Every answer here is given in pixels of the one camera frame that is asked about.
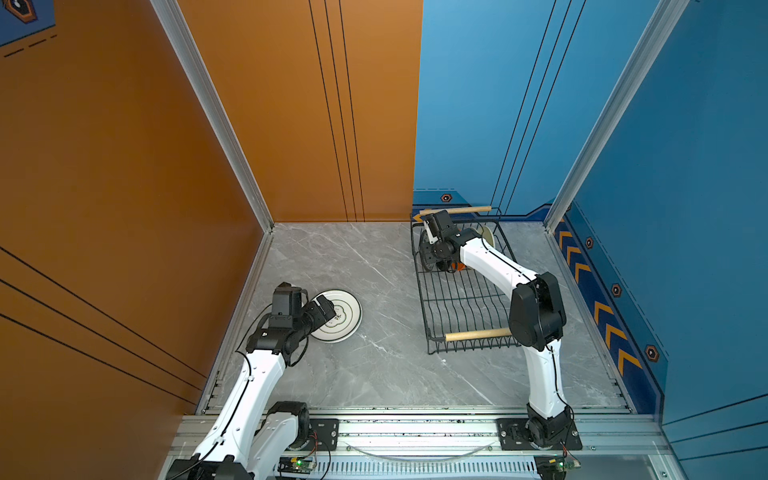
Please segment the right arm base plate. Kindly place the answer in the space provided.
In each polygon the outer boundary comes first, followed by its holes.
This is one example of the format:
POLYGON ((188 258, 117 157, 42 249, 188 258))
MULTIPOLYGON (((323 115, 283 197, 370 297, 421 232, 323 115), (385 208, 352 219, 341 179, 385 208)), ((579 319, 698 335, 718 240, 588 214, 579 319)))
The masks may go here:
POLYGON ((503 451, 583 449, 574 421, 565 417, 551 420, 506 417, 497 419, 495 425, 503 451))

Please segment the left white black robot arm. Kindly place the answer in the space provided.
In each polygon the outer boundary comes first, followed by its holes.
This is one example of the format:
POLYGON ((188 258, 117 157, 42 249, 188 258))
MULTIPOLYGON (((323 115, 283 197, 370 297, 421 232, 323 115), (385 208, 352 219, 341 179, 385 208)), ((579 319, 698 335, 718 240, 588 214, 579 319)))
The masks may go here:
POLYGON ((242 350, 240 374, 208 434, 189 458, 172 462, 167 479, 266 479, 284 452, 317 445, 306 403, 267 403, 292 354, 312 333, 336 316, 320 294, 311 299, 288 282, 256 321, 242 350))

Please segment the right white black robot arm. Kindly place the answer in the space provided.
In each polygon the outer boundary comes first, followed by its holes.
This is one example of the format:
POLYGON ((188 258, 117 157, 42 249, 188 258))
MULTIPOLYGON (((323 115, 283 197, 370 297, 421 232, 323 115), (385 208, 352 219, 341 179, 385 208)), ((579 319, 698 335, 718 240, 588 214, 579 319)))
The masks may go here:
POLYGON ((530 382, 528 441, 538 449, 567 447, 576 432, 575 413, 565 400, 560 349, 567 316, 556 276, 537 273, 505 256, 472 229, 461 229, 447 210, 420 214, 426 265, 450 271, 459 265, 482 275, 509 300, 507 325, 446 333, 447 343, 510 337, 523 348, 530 382))

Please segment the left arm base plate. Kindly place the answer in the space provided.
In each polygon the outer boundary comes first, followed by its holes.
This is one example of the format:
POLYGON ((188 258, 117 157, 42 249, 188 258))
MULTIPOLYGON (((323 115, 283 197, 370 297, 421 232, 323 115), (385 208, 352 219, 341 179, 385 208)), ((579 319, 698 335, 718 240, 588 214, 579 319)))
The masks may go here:
POLYGON ((331 452, 337 449, 340 420, 329 417, 310 417, 299 422, 297 438, 289 445, 289 451, 309 451, 318 448, 331 452))

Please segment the black wire dish rack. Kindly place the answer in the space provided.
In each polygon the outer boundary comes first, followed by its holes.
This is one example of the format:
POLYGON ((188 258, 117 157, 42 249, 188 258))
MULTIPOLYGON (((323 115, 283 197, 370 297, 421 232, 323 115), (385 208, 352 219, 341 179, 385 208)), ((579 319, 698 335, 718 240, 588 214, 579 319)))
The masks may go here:
POLYGON ((518 347, 513 336, 445 342, 447 333, 506 328, 508 295, 490 279, 467 266, 448 273, 426 271, 421 263, 419 240, 424 230, 421 217, 411 223, 411 247, 421 302, 422 321, 429 354, 518 347))

